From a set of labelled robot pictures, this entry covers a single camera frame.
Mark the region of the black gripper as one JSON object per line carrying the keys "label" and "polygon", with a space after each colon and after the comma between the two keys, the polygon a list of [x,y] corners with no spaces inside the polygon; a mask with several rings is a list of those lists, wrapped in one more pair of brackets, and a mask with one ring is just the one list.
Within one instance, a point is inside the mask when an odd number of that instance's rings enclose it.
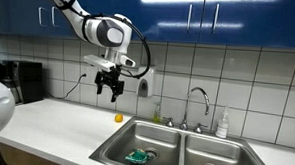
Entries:
{"label": "black gripper", "polygon": [[110,72],[98,71],[94,83],[97,85],[97,94],[102,93],[102,87],[107,85],[112,92],[111,102],[116,102],[118,95],[123,93],[124,82],[119,80],[120,73],[112,70]]}

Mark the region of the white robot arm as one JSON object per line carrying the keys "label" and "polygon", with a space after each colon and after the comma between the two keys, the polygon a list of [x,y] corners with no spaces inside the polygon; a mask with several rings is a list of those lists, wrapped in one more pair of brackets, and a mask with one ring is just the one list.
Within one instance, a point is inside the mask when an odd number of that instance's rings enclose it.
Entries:
{"label": "white robot arm", "polygon": [[[78,0],[52,0],[56,8],[62,11],[74,28],[76,35],[90,44],[106,48],[104,58],[96,55],[84,56],[90,65],[100,67],[95,83],[101,92],[107,85],[113,92],[112,102],[123,93],[124,82],[119,80],[122,74],[121,66],[133,67],[135,62],[127,57],[127,48],[133,32],[138,29],[124,15],[92,15],[85,11]],[[0,82],[0,131],[4,129],[13,117],[15,110],[14,96],[10,89]]]}

